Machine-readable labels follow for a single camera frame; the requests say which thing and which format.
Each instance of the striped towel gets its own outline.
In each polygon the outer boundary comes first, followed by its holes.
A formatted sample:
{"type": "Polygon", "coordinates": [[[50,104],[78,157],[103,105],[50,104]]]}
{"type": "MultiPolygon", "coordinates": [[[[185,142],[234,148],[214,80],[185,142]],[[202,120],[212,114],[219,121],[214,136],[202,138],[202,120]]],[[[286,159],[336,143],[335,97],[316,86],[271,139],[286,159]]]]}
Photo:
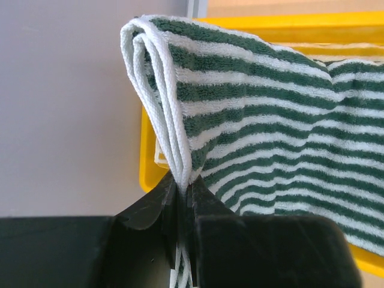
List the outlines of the striped towel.
{"type": "Polygon", "coordinates": [[[384,256],[383,64],[166,16],[130,21],[121,49],[181,191],[201,175],[240,215],[322,215],[384,256]]]}

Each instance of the yellow plastic container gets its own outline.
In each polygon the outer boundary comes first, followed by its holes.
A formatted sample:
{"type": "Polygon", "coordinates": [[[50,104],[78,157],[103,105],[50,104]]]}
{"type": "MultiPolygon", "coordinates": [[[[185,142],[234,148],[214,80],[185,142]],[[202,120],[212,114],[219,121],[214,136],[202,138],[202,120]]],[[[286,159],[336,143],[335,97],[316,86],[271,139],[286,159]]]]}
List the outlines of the yellow plastic container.
{"type": "MultiPolygon", "coordinates": [[[[258,35],[273,43],[384,45],[384,11],[299,16],[258,16],[198,19],[227,29],[258,35]]],[[[313,47],[297,47],[304,54],[319,54],[313,47]]],[[[359,55],[350,49],[344,55],[359,55]]],[[[384,49],[364,49],[360,56],[384,56],[384,49]]],[[[140,185],[151,191],[167,172],[154,163],[155,134],[143,109],[140,146],[140,185]]],[[[384,257],[350,245],[357,265],[363,271],[384,278],[384,257]]]]}

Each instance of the folded towel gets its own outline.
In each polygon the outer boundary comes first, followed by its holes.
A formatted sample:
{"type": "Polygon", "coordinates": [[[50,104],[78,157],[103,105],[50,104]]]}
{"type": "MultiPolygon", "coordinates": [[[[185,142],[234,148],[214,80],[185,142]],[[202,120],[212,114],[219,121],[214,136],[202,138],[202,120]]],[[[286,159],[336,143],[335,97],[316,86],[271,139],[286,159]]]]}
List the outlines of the folded towel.
{"type": "Polygon", "coordinates": [[[165,16],[121,49],[181,191],[201,175],[238,214],[322,215],[384,256],[384,65],[165,16]]]}

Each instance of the towel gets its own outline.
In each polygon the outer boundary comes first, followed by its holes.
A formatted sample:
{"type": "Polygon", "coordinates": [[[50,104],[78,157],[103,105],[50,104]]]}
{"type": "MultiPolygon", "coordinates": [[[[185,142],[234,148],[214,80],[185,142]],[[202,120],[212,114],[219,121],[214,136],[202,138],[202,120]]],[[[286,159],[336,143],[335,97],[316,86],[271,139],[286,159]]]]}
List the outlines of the towel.
{"type": "Polygon", "coordinates": [[[121,49],[180,191],[201,175],[239,215],[321,215],[384,256],[382,63],[167,16],[128,22],[121,49]]]}

